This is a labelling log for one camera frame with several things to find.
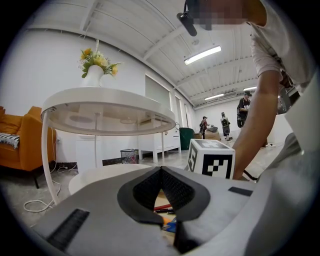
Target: white cabinet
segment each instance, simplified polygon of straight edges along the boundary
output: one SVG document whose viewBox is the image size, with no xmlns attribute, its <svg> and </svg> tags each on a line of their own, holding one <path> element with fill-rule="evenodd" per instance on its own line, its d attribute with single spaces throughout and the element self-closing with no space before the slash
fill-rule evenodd
<svg viewBox="0 0 320 256">
<path fill-rule="evenodd" d="M 179 149 L 181 154 L 180 133 L 176 128 L 163 133 L 163 147 L 164 151 Z M 158 163 L 158 153 L 162 152 L 161 133 L 140 135 L 138 148 L 140 159 L 142 159 L 142 151 L 152 151 L 153 162 Z"/>
</svg>

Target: white wall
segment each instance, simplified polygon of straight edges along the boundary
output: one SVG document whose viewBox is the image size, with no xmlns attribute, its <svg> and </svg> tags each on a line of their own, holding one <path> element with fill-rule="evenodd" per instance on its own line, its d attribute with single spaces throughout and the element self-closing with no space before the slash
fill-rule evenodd
<svg viewBox="0 0 320 256">
<path fill-rule="evenodd" d="M 220 134 L 223 134 L 222 125 L 220 122 L 221 112 L 224 112 L 225 116 L 230 122 L 230 135 L 235 139 L 238 137 L 240 128 L 237 125 L 237 106 L 239 105 L 239 99 L 229 101 L 226 103 L 201 108 L 195 111 L 195 120 L 197 124 L 196 132 L 199 132 L 199 124 L 204 116 L 207 117 L 207 123 L 218 127 Z"/>
<path fill-rule="evenodd" d="M 0 106 L 4 106 L 7 114 L 23 116 L 31 106 L 42 107 L 52 94 L 78 87 L 82 82 L 78 63 L 80 49 L 94 49 L 95 44 L 91 38 L 83 39 L 66 32 L 24 32 L 11 47 L 7 61 L 1 67 Z M 102 77 L 103 86 L 144 96 L 145 76 L 148 74 L 172 90 L 172 86 L 160 75 L 128 54 L 103 42 L 99 50 L 113 63 L 122 62 L 116 77 Z M 76 135 L 59 131 L 58 136 L 61 141 L 57 145 L 57 161 L 76 162 Z M 136 136 L 104 137 L 102 141 L 103 159 L 119 158 L 120 150 L 138 147 Z"/>
</svg>

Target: orange armchair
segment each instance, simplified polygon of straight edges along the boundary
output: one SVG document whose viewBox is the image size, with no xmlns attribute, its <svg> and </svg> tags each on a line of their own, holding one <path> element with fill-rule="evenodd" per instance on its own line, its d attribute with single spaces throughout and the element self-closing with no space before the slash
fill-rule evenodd
<svg viewBox="0 0 320 256">
<path fill-rule="evenodd" d="M 16 134 L 20 136 L 17 149 L 14 149 L 11 145 L 0 143 L 0 165 L 28 172 L 41 167 L 43 164 L 41 153 L 42 121 L 40 107 L 33 106 L 27 114 L 21 116 L 21 125 Z M 54 145 L 56 137 L 56 130 L 48 128 L 47 151 L 49 163 L 55 161 L 54 155 L 56 154 L 56 148 Z"/>
</svg>

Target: floor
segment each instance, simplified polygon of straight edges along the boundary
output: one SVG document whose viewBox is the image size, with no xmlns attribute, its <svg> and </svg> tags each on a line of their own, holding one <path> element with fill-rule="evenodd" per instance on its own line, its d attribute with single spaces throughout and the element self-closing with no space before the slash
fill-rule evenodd
<svg viewBox="0 0 320 256">
<path fill-rule="evenodd" d="M 232 141 L 226 144 L 232 147 L 234 144 Z M 273 161 L 273 159 L 278 155 L 280 150 L 283 148 L 284 143 L 277 145 L 270 145 L 266 148 L 262 148 L 246 170 L 254 177 L 258 177 L 265 168 Z M 152 157 L 146 157 L 140 164 L 149 166 L 172 166 L 181 169 L 185 169 L 188 163 L 188 150 L 183 150 L 181 155 L 179 155 L 177 150 L 172 150 L 166 152 L 164 160 L 162 159 L 161 153 L 158 154 L 158 164 L 153 163 Z M 63 173 L 58 173 L 56 170 L 52 172 L 52 179 L 61 184 L 61 190 L 58 197 L 63 200 L 67 198 L 70 193 L 68 191 L 68 184 L 70 180 L 78 174 L 76 169 L 66 171 Z M 32 179 L 20 179 L 17 177 L 5 177 L 0 180 L 2 193 L 7 199 L 8 205 L 12 208 L 12 211 L 17 217 L 22 219 L 27 226 L 31 227 L 37 223 L 37 221 L 50 211 L 50 208 L 39 212 L 28 212 L 24 209 L 24 203 L 31 200 L 41 200 L 48 204 L 51 201 L 50 192 L 47 187 L 46 179 L 44 175 L 38 178 L 38 183 L 40 188 L 36 189 L 35 184 Z M 54 184 L 56 189 L 59 189 L 58 184 Z M 30 210 L 40 210 L 45 207 L 41 203 L 31 203 L 26 206 Z"/>
</svg>

